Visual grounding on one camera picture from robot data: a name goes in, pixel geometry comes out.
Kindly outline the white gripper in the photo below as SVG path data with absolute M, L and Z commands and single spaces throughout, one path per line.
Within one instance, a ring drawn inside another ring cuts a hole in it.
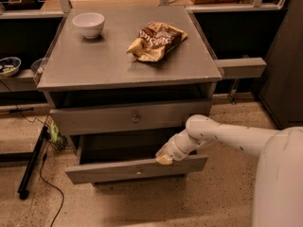
M 155 161 L 162 165 L 171 165 L 173 161 L 182 161 L 198 147 L 199 141 L 191 137 L 186 130 L 174 134 L 169 141 L 156 152 Z

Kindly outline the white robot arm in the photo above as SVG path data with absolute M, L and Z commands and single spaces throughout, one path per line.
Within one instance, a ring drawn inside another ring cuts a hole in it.
M 268 130 L 216 122 L 195 114 L 155 154 L 181 161 L 213 141 L 258 157 L 252 227 L 303 227 L 303 128 Z

